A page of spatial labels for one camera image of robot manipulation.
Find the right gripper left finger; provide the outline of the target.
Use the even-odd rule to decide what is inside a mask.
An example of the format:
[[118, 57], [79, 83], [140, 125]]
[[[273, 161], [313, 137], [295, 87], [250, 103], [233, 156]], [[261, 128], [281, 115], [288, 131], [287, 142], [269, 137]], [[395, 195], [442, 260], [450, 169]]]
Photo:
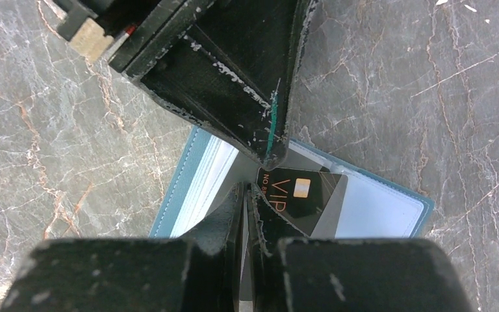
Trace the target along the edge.
[[22, 262], [1, 311], [237, 311], [244, 185], [174, 239], [53, 239]]

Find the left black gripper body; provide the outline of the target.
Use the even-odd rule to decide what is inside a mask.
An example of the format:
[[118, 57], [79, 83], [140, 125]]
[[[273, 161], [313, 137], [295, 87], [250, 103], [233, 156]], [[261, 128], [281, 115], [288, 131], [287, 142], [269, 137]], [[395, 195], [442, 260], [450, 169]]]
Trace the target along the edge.
[[213, 1], [56, 1], [66, 13], [57, 31], [78, 54], [94, 62], [113, 45], [109, 66], [132, 79], [165, 70], [180, 40]]

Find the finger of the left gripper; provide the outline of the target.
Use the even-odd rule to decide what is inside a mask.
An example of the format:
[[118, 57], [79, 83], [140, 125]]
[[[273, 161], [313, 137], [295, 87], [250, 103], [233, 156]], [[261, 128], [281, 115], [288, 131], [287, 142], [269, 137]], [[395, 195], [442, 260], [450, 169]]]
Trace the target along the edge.
[[290, 93], [316, 1], [213, 1], [165, 70], [124, 76], [265, 169], [287, 156]]

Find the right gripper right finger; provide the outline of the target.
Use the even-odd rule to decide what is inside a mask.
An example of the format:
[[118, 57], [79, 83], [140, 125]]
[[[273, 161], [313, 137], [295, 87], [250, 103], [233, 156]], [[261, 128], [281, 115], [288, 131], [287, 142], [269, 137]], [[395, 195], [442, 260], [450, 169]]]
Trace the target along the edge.
[[448, 256], [426, 239], [312, 239], [246, 189], [255, 311], [471, 311]]

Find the teal card holder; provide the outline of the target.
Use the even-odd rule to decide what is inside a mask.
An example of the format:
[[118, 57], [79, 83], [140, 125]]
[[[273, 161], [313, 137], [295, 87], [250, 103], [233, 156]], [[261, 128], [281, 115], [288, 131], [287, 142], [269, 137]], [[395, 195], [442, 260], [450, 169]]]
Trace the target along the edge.
[[[348, 178], [336, 238], [416, 237], [433, 200], [292, 140], [284, 167], [342, 174]], [[259, 165], [232, 145], [194, 127], [151, 227], [151, 238], [177, 237], [219, 205], [232, 185], [256, 182]]]

